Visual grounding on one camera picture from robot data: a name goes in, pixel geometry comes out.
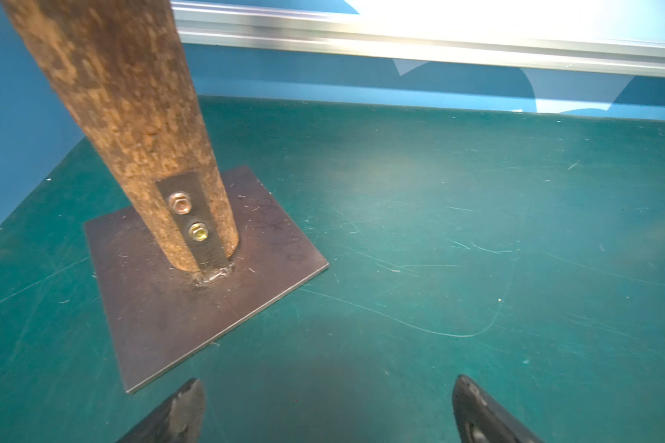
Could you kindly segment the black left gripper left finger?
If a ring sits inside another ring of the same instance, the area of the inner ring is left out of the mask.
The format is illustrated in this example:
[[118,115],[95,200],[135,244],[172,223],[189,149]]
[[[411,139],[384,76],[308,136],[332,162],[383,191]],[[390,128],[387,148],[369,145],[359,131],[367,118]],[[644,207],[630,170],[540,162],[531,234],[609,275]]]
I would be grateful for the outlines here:
[[191,378],[117,442],[198,442],[205,407],[203,385]]

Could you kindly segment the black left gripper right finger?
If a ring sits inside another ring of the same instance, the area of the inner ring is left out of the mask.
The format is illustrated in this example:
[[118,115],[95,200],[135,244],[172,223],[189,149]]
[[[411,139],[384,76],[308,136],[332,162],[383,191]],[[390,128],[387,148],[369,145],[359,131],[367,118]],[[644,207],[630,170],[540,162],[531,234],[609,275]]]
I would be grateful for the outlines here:
[[529,428],[491,397],[472,378],[459,375],[452,401],[463,443],[541,443]]

